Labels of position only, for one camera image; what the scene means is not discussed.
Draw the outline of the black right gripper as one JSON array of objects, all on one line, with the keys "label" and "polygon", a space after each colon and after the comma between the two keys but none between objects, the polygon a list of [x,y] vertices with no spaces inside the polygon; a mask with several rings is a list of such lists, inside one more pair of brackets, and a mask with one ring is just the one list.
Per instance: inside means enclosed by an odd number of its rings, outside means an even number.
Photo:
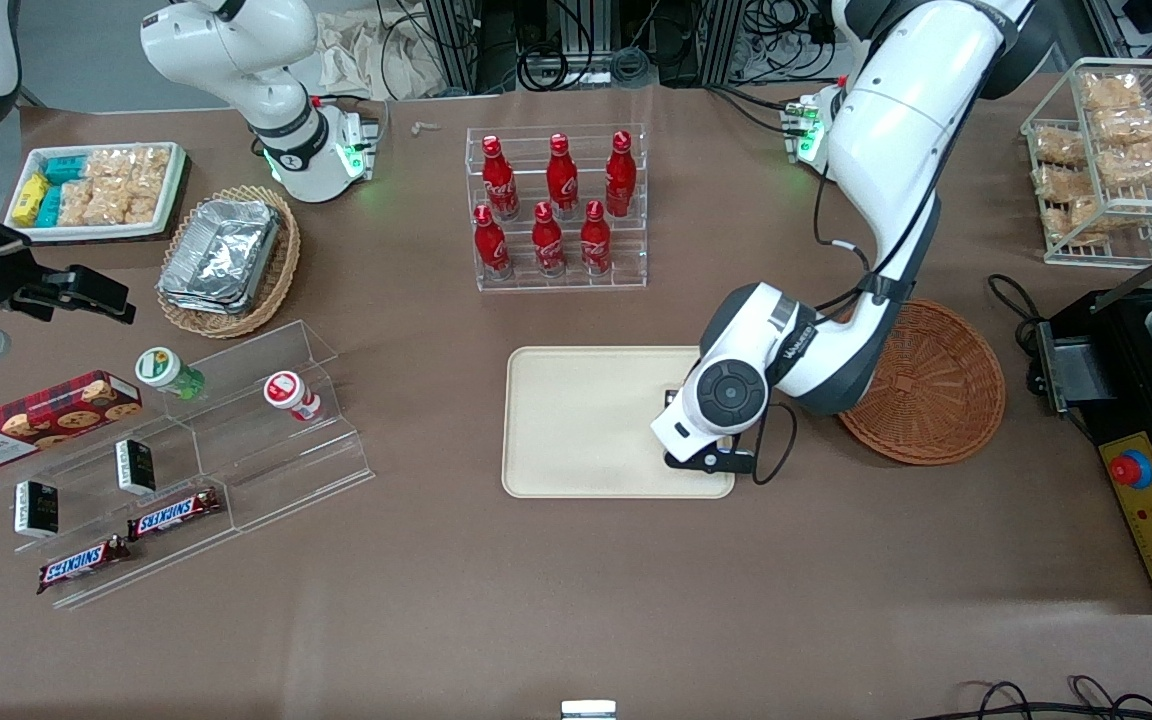
[{"label": "black right gripper", "polygon": [[[17,232],[0,225],[0,247],[20,238]],[[128,288],[113,278],[82,265],[55,272],[54,285],[47,282],[51,274],[24,247],[1,255],[0,305],[10,305],[13,313],[32,316],[38,323],[51,323],[56,311],[105,316],[124,325],[136,319],[137,306],[128,304]]]}]

